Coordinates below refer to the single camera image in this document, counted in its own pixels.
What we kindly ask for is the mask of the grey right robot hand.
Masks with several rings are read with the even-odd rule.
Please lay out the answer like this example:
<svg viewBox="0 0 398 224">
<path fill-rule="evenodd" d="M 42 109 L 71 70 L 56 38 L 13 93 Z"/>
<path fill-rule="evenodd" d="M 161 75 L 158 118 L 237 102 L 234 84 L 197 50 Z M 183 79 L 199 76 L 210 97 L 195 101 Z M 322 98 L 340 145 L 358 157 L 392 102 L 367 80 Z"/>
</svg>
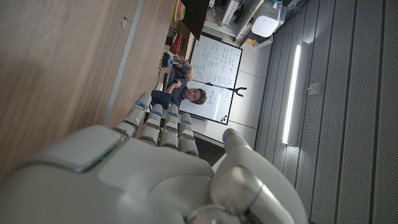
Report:
<svg viewBox="0 0 398 224">
<path fill-rule="evenodd" d="M 143 93 L 115 128 L 89 126 L 1 182 L 2 223 L 306 223 L 292 184 L 232 128 L 200 158 L 189 114 Z"/>
</svg>

